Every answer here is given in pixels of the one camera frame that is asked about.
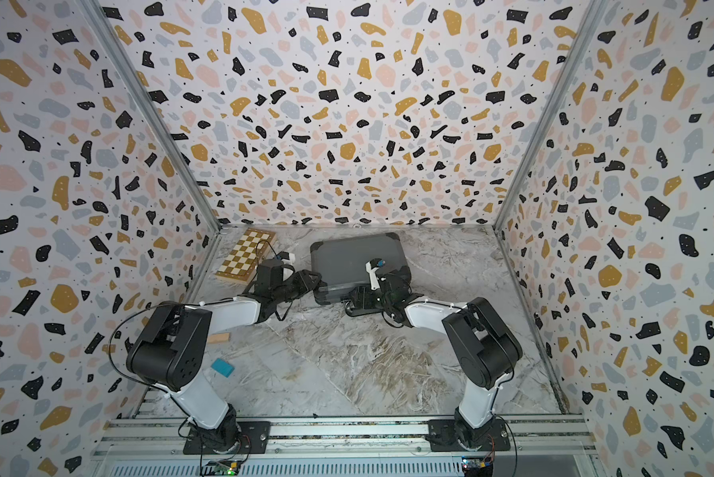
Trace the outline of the grey poker set case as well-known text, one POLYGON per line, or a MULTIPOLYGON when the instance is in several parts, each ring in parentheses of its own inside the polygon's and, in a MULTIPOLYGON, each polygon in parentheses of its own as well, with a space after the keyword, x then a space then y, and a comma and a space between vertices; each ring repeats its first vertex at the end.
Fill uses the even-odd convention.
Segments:
POLYGON ((376 258, 385 262, 377 276, 394 272, 406 282, 412 281, 401 238, 396 233, 321 240, 311 245, 310 258, 311 270, 321 277, 313 291, 319 305, 344 301, 354 288, 370 285, 366 264, 376 258))

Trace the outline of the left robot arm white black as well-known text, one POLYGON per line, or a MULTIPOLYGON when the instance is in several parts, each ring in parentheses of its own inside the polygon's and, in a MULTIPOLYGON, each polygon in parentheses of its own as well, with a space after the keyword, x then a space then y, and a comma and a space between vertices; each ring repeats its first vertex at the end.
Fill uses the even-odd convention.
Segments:
POLYGON ((236 410, 203 375, 209 338, 273 316, 281 319, 281 304, 313 292, 320 282, 319 273, 273 258, 261 263, 255 279, 235 297, 199 304, 163 302, 128 351, 126 369, 185 413, 190 444, 215 453, 235 452, 247 439, 241 437, 236 410))

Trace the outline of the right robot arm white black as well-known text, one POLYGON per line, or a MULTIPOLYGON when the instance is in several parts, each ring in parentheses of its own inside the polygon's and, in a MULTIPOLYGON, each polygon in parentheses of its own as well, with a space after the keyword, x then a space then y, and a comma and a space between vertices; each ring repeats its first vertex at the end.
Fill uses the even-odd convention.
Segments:
POLYGON ((523 348, 493 305, 483 297, 466 303, 431 299, 412 290, 402 276, 370 274, 370 283, 346 299, 351 317, 380 314, 392 327, 422 328, 448 339, 466 384, 454 413, 453 435, 431 441, 468 450, 490 446, 495 439, 495 403, 505 383, 515 377, 523 348))

